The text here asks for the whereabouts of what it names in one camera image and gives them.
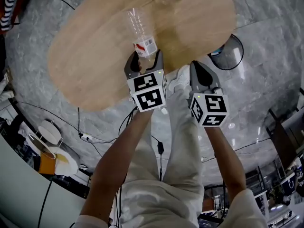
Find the white pants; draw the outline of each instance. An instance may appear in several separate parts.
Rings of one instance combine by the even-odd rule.
[[[172,144],[163,182],[178,189],[201,194],[200,146],[198,129],[191,117],[186,95],[182,89],[167,101]],[[152,148],[151,123],[145,129],[130,164],[125,183],[136,180],[159,181],[155,152]]]

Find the person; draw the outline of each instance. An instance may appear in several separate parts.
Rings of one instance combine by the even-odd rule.
[[[163,180],[159,180],[152,149],[153,110],[137,112],[99,161],[75,228],[108,227],[113,200],[121,185],[120,227],[199,227],[204,187],[198,128],[188,108],[185,86],[189,80],[184,80],[184,75],[178,73],[169,85],[174,92],[167,100],[172,144]],[[243,166],[221,129],[205,130],[231,203],[220,227],[268,227],[252,191],[246,189]]]

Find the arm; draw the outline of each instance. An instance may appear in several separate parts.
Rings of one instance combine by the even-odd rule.
[[[230,203],[232,203],[236,195],[246,189],[244,168],[220,128],[205,127],[205,130],[217,158],[219,171],[227,186]]]
[[[123,184],[135,148],[153,111],[136,113],[130,124],[103,155],[96,166],[89,195],[81,215],[97,217],[108,222],[116,192]]]

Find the floor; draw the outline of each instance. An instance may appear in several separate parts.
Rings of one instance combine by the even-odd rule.
[[[77,7],[82,0],[66,1]],[[222,127],[224,134],[235,150],[256,143],[237,151],[249,171],[276,157],[272,142],[265,140],[268,135],[264,121],[268,109],[271,107],[281,114],[298,101],[304,66],[304,0],[233,1],[237,12],[234,34],[242,41],[245,55],[237,68],[216,72],[233,103],[230,104],[229,120]],[[56,89],[47,68],[52,39],[72,13],[73,10],[60,0],[31,0],[21,24],[6,35],[6,47],[16,98],[46,108],[77,127],[77,108]],[[100,156],[91,144],[78,138],[74,128],[32,106],[19,104],[19,107],[35,127],[45,118],[54,119],[64,142],[79,154],[83,164],[94,169]],[[132,102],[126,99],[102,112],[80,110],[80,130],[111,140],[117,137],[122,120],[132,108]],[[213,150],[204,130],[199,132],[204,183],[218,183],[221,176]],[[168,115],[160,111],[154,113],[152,134],[163,141],[162,165],[165,168],[171,149]],[[153,143],[157,151],[157,142]],[[109,146],[96,144],[101,154]]]

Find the white shirt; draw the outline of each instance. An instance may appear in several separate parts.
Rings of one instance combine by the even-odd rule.
[[[123,185],[122,228],[198,228],[203,196],[154,180],[137,180]],[[81,215],[74,228],[107,228],[95,217]],[[219,228],[267,228],[251,190],[240,192],[230,205]]]

